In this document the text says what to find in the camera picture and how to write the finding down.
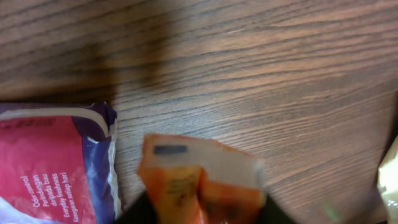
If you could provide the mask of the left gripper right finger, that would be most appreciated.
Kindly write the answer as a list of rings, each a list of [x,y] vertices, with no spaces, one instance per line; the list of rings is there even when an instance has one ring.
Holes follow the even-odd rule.
[[[259,224],[295,224],[295,222],[270,195],[267,195],[265,205],[259,211]]]

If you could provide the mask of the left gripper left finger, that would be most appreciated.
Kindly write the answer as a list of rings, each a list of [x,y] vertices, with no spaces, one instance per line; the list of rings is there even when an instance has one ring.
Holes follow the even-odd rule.
[[[143,192],[113,224],[158,224],[155,208],[147,192]]]

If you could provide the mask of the small orange sachet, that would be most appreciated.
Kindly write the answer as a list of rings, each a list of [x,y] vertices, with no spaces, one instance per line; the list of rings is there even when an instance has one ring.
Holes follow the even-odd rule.
[[[138,175],[158,223],[255,223],[264,162],[214,139],[146,134]]]

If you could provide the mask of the red purple pad packet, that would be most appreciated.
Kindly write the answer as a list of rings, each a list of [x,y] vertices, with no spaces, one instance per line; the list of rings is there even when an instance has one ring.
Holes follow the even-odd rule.
[[[1,222],[114,222],[117,123],[106,103],[2,103]]]

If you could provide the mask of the orange yellow snack bag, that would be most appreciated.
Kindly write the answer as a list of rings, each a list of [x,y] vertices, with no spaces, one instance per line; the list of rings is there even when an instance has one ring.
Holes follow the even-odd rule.
[[[387,223],[397,224],[397,190],[398,190],[398,139],[387,151],[378,168],[377,189],[387,210]]]

